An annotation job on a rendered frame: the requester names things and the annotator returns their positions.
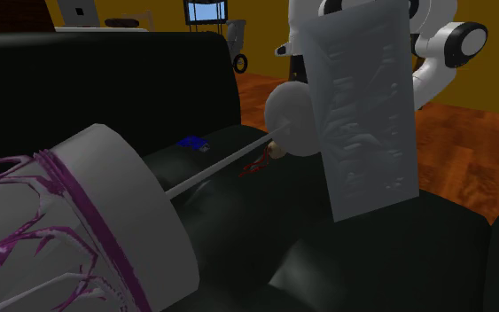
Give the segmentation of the pale grey thin rod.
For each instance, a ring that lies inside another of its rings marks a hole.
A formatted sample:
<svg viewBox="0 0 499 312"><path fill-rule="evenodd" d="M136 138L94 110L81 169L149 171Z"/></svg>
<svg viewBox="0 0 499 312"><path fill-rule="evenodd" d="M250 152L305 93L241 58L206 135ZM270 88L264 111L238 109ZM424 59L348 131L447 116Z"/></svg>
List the pale grey thin rod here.
<svg viewBox="0 0 499 312"><path fill-rule="evenodd" d="M165 192L167 198L173 199L173 198L177 197L181 193L183 193L183 192L187 191L188 189L190 189L191 187L193 187L195 184L200 183L201 181L207 179L209 176L211 176L211 175L215 174L216 172L220 171L221 169L225 168L233 161L246 155L251 150L258 147L260 144L263 144L267 140L271 139L274 135L276 135L276 134L280 133L281 131L288 129L290 127L291 127L291 123L289 121L286 121L278 129L275 129L272 132L269 132L267 135L253 141L252 143L244 146L243 148L232 153L231 155L227 156L226 158L216 162L212 166L202 170L201 172L197 173L196 175L188 178L187 180L183 181L182 183L179 183L175 187L169 189L168 191Z"/></svg>

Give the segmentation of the white table with grey laptop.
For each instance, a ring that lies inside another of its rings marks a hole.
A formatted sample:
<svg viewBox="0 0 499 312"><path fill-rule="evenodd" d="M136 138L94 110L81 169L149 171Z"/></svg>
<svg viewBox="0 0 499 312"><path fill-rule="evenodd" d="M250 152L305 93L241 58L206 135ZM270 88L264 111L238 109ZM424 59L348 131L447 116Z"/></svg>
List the white table with grey laptop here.
<svg viewBox="0 0 499 312"><path fill-rule="evenodd" d="M147 32L147 29L139 27L139 21L136 18L107 19L105 21L105 26L102 27L97 14L95 0L57 0L57 3L65 25L55 27L56 32Z"/></svg>

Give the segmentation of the small blue object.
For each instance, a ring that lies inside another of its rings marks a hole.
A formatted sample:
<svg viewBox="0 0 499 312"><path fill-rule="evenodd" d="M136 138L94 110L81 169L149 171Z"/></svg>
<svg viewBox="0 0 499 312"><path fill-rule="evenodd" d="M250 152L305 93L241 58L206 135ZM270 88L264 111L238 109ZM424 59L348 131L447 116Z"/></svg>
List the small blue object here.
<svg viewBox="0 0 499 312"><path fill-rule="evenodd" d="M208 141L198 136L187 136L176 143L182 147L190 147L194 151L207 152L210 149Z"/></svg>

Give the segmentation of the grey embossed rectangular panel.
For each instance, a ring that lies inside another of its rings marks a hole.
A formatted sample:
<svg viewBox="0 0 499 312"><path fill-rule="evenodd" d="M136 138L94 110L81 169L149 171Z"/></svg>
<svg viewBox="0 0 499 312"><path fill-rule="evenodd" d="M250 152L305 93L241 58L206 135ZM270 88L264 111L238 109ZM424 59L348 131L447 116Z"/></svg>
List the grey embossed rectangular panel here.
<svg viewBox="0 0 499 312"><path fill-rule="evenodd" d="M417 197L408 1L316 17L300 42L334 221Z"/></svg>

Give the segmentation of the pale grey sphere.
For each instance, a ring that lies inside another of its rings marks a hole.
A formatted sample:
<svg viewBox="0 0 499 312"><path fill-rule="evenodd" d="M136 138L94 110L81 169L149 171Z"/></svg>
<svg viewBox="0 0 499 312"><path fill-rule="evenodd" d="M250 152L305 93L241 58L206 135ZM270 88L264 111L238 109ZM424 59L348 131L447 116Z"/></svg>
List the pale grey sphere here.
<svg viewBox="0 0 499 312"><path fill-rule="evenodd" d="M307 157L319 152L309 86L284 82L269 95L264 120L274 143L284 152Z"/></svg>

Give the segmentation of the black sofa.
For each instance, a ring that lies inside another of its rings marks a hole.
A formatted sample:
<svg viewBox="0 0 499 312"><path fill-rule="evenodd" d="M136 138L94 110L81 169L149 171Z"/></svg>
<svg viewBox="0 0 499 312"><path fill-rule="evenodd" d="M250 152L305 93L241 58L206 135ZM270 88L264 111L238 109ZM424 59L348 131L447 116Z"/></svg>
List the black sofa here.
<svg viewBox="0 0 499 312"><path fill-rule="evenodd" d="M264 137L241 122L218 34L0 34L0 157L95 124L120 134L164 192ZM176 144L187 136L210 149ZM264 147L170 200L199 288L163 312L499 312L499 216L422 191L335 222L320 156L238 176Z"/></svg>

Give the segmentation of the white cylinder with purple pattern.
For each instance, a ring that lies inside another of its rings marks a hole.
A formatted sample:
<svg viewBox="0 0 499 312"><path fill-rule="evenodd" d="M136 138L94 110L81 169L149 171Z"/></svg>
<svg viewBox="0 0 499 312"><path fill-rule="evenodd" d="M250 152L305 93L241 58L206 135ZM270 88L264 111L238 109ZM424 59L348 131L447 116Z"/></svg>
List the white cylinder with purple pattern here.
<svg viewBox="0 0 499 312"><path fill-rule="evenodd" d="M0 157L0 312L163 312L198 288L176 210L114 130Z"/></svg>

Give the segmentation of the black cart with blue screen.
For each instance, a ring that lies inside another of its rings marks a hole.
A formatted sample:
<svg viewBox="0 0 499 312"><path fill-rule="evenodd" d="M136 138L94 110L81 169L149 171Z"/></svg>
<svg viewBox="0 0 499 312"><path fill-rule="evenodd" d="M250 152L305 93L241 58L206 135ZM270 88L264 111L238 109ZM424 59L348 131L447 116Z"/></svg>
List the black cart with blue screen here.
<svg viewBox="0 0 499 312"><path fill-rule="evenodd" d="M190 31L199 26L215 25L217 33L223 34L222 27L228 20L228 0L183 0L185 24Z"/></svg>

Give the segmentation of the grey wheeled appliance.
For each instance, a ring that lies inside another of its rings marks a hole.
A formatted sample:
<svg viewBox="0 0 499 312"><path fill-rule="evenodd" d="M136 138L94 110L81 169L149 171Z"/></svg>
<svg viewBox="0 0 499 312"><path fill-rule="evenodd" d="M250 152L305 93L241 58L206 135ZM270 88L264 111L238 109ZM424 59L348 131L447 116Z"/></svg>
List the grey wheeled appliance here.
<svg viewBox="0 0 499 312"><path fill-rule="evenodd" d="M248 60L241 51L244 46L244 34L246 27L245 19L228 19L227 44L230 50L230 58L234 71L243 74L248 67Z"/></svg>

